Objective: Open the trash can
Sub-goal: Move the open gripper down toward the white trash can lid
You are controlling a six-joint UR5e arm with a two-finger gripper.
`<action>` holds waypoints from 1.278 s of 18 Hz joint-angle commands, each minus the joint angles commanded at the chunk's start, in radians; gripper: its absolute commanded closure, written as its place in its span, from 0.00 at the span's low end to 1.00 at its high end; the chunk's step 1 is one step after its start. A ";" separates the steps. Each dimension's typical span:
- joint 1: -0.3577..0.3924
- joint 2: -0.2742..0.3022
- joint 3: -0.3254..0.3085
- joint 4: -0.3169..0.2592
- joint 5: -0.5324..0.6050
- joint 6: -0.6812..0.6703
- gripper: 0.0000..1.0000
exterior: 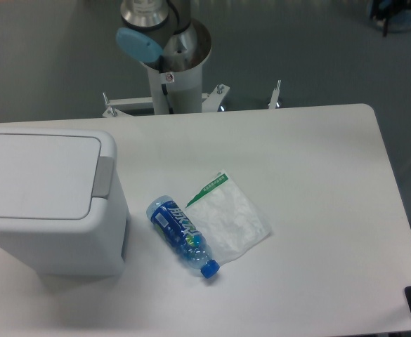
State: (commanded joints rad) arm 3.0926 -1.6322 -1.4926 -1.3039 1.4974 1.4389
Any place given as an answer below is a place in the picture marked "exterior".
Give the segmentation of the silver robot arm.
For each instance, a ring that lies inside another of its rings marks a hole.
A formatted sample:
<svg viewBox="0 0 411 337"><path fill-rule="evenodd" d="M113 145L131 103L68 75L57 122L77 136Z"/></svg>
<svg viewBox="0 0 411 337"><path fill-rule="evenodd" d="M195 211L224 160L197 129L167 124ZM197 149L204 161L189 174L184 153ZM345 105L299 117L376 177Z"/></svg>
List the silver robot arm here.
<svg viewBox="0 0 411 337"><path fill-rule="evenodd" d="M190 1L123 1L120 14L117 45L158 72L190 70L211 53L211 35L192 17Z"/></svg>

